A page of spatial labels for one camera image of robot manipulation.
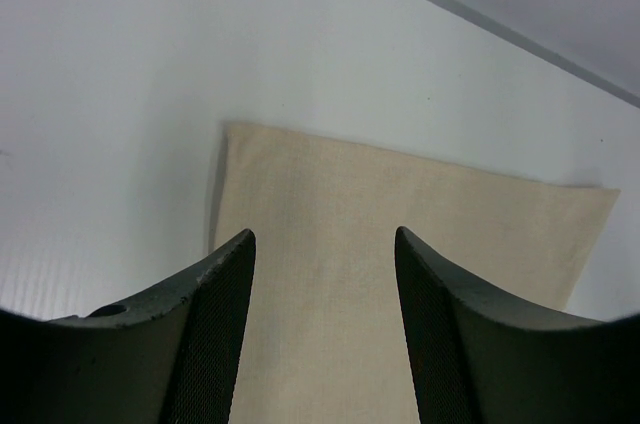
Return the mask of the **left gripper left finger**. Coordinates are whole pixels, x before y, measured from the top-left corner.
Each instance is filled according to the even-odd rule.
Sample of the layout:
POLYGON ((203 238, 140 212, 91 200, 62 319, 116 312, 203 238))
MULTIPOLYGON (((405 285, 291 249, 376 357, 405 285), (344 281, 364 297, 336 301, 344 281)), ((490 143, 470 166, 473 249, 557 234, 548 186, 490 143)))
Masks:
POLYGON ((225 423, 246 328, 256 239, 85 317, 1 315, 5 423, 225 423))

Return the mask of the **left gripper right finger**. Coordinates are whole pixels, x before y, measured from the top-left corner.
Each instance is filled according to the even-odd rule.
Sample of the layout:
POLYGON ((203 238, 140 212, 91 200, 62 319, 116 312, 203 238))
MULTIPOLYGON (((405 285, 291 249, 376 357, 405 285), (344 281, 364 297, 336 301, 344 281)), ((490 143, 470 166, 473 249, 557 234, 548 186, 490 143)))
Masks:
POLYGON ((635 423, 639 319, 600 322, 515 296, 407 228, 395 274, 423 423, 635 423))

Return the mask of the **beige cloth napkin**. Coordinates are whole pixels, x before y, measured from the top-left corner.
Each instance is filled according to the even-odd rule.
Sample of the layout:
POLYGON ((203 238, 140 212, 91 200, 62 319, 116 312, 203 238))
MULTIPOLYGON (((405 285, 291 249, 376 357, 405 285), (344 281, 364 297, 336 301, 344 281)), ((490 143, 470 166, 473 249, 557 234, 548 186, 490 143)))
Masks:
POLYGON ((234 423, 415 423, 394 242, 563 309, 618 191, 561 187, 250 123, 215 229, 256 238, 234 423))

